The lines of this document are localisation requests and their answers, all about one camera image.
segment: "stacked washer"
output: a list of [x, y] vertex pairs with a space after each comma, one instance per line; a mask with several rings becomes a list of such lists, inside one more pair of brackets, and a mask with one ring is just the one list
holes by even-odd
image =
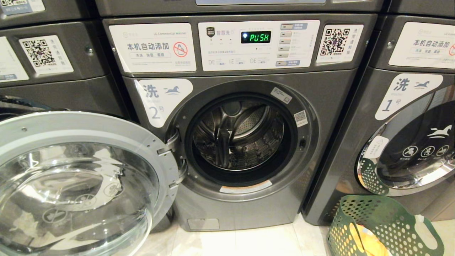
[[[349, 12], [382, 1], [97, 5], [102, 16], [129, 16], [103, 22], [140, 123], [188, 166], [175, 181], [183, 229], [292, 222], [375, 22]], [[290, 13], [306, 10], [319, 13]], [[226, 15], [156, 16], [187, 12]]]
[[95, 110], [128, 117], [100, 40], [100, 22], [84, 1], [1, 1], [0, 95], [52, 108]]
[[426, 214], [455, 185], [454, 2], [388, 4], [392, 13], [448, 17], [378, 19], [369, 66], [304, 203], [309, 223], [329, 224], [346, 194], [391, 196]]

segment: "white label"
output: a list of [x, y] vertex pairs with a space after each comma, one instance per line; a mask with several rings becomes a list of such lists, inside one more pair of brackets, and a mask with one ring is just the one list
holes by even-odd
[[0, 37], [0, 82], [28, 80], [19, 59], [6, 37]]
[[115, 25], [109, 30], [125, 72], [196, 71], [189, 23]]
[[455, 69], [455, 26], [407, 22], [389, 65]]
[[154, 127], [163, 127], [169, 115], [193, 91], [187, 79], [135, 80], [148, 121]]
[[389, 143], [389, 139], [382, 136], [376, 136], [368, 146], [364, 153], [364, 158], [378, 158], [384, 151], [385, 146]]
[[259, 184], [249, 186], [249, 187], [226, 187], [222, 186], [220, 188], [220, 192], [226, 193], [226, 194], [245, 194], [245, 193], [252, 193], [256, 192], [259, 190], [262, 190], [264, 188], [268, 188], [272, 185], [272, 182], [270, 180], [266, 180], [264, 182], [261, 182]]
[[326, 25], [316, 62], [352, 61], [363, 29], [364, 25]]
[[443, 81], [442, 75], [403, 73], [397, 75], [374, 116], [384, 120], [411, 101], [437, 88]]
[[58, 36], [24, 38], [19, 43], [37, 75], [74, 71]]
[[319, 24], [318, 20], [199, 23], [202, 67], [204, 71], [309, 67]]
[[297, 124], [297, 128], [299, 128], [305, 124], [308, 124], [307, 113], [305, 112], [305, 110], [295, 113], [294, 119], [295, 119], [295, 123]]
[[288, 104], [292, 100], [292, 97], [289, 94], [283, 92], [282, 90], [276, 87], [272, 90], [270, 94], [275, 96], [277, 99], [284, 102], [285, 104]]
[[43, 0], [1, 0], [0, 5], [5, 15], [45, 10]]

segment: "button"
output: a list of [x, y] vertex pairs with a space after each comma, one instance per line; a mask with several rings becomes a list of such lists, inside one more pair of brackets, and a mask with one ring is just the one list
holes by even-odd
[[281, 30], [289, 30], [292, 29], [292, 24], [281, 24]]
[[281, 37], [292, 36], [292, 32], [281, 32]]
[[280, 40], [280, 44], [290, 44], [291, 43], [291, 39], [281, 39]]
[[287, 66], [288, 62], [287, 61], [277, 61], [277, 67], [282, 67], [282, 66]]
[[278, 47], [278, 51], [289, 51], [289, 46], [280, 46]]

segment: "gray washer panel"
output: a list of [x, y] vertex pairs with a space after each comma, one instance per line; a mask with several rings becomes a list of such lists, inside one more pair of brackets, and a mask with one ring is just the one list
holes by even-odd
[[[402, 72], [367, 68], [333, 147], [325, 159], [326, 164], [320, 168], [321, 175], [315, 181], [313, 193], [308, 196], [308, 203], [304, 206], [303, 215], [308, 223], [329, 225], [335, 214], [336, 204], [342, 196], [370, 194], [355, 177], [356, 161], [365, 143], [386, 122], [376, 120], [374, 115], [391, 82], [400, 73]], [[444, 81], [438, 89], [455, 83], [453, 75], [442, 76]], [[450, 180], [446, 180], [425, 191], [394, 199], [412, 214], [418, 214], [438, 197], [449, 183]]]
[[391, 0], [390, 13], [455, 17], [454, 0]]
[[36, 24], [57, 20], [89, 18], [93, 12], [91, 0], [42, 0], [45, 10], [16, 15], [5, 15], [0, 9], [0, 28]]
[[[29, 80], [3, 82], [0, 87], [45, 82], [71, 81], [100, 77], [110, 72], [99, 37], [102, 36], [99, 22], [69, 22], [52, 25], [32, 26], [1, 30], [0, 36], [6, 36], [19, 61], [29, 76]], [[57, 35], [74, 71], [37, 76], [26, 53], [19, 44], [19, 39]]]
[[[103, 20], [104, 28], [109, 37], [111, 47], [114, 47], [112, 36], [109, 32], [110, 25], [123, 24], [147, 24], [147, 23], [178, 23], [189, 22], [192, 26], [194, 51], [196, 53], [195, 72], [167, 72], [167, 73], [127, 73], [123, 71], [120, 59], [117, 53], [114, 53], [117, 64], [121, 73], [127, 77], [192, 77], [192, 76], [224, 76], [224, 75], [252, 75], [264, 73], [297, 73], [297, 72], [314, 72], [328, 70], [343, 70], [357, 68], [362, 60], [366, 48], [366, 42], [370, 38], [376, 21], [376, 14], [281, 14], [281, 15], [223, 15], [223, 16], [184, 16], [184, 17], [147, 17], [147, 18], [123, 18], [123, 19], [105, 19]], [[202, 70], [201, 47], [199, 43], [199, 22], [229, 22], [229, 21], [261, 21], [261, 20], [320, 20], [318, 36], [314, 47], [312, 63], [307, 68], [286, 68], [271, 70], [241, 70], [241, 71], [216, 71], [204, 72]], [[316, 64], [316, 57], [319, 51], [324, 26], [327, 24], [364, 24], [362, 36], [357, 46], [357, 52], [354, 59], [350, 62], [334, 63], [328, 65]]]
[[0, 87], [0, 95], [29, 99], [51, 108], [97, 111], [128, 118], [111, 75], [79, 81]]
[[96, 0], [101, 16], [241, 11], [379, 11], [383, 0], [326, 0], [325, 4], [197, 5], [195, 0]]
[[438, 72], [438, 73], [451, 73], [454, 74], [455, 70], [446, 68], [425, 68], [425, 67], [398, 67], [389, 65], [390, 57], [394, 51], [394, 43], [399, 39], [403, 26], [406, 22], [422, 22], [422, 23], [435, 23], [435, 24], [446, 24], [455, 25], [454, 19], [441, 19], [441, 18], [429, 18], [429, 17], [416, 17], [416, 16], [380, 16], [381, 22], [376, 29], [381, 30], [380, 37], [376, 43], [374, 53], [371, 57], [370, 66], [379, 69], [394, 70], [394, 71], [410, 71], [410, 72]]

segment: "digital display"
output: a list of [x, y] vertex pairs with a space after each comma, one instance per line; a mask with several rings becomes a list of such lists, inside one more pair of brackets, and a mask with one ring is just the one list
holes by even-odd
[[242, 32], [243, 44], [270, 43], [271, 31], [246, 31]]

